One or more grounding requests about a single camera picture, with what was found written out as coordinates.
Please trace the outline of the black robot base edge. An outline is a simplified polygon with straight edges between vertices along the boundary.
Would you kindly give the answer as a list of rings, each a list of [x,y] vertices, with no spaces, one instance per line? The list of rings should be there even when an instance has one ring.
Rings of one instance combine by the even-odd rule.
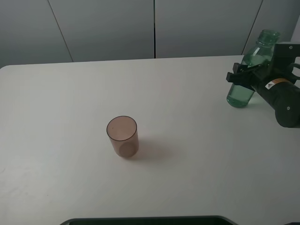
[[[222,216],[73,218],[63,225],[234,225]]]

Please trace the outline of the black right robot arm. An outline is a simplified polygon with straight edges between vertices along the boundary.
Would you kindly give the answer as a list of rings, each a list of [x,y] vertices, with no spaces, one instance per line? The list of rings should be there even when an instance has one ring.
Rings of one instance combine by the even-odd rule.
[[[268,63],[254,67],[235,63],[226,80],[257,92],[274,109],[280,126],[299,128],[300,89],[295,83],[300,78],[293,74],[294,68],[299,69],[300,65],[291,63],[281,71]]]

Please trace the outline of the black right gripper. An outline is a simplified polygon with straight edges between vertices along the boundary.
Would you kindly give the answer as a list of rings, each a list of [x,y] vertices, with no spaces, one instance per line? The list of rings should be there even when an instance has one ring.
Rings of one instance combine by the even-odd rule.
[[[264,62],[252,67],[241,63],[234,63],[232,68],[234,73],[228,72],[226,80],[229,83],[242,86],[254,92],[257,90],[262,91],[263,88],[267,92],[275,92],[276,85],[273,80],[276,79],[276,74],[273,67],[272,62]]]

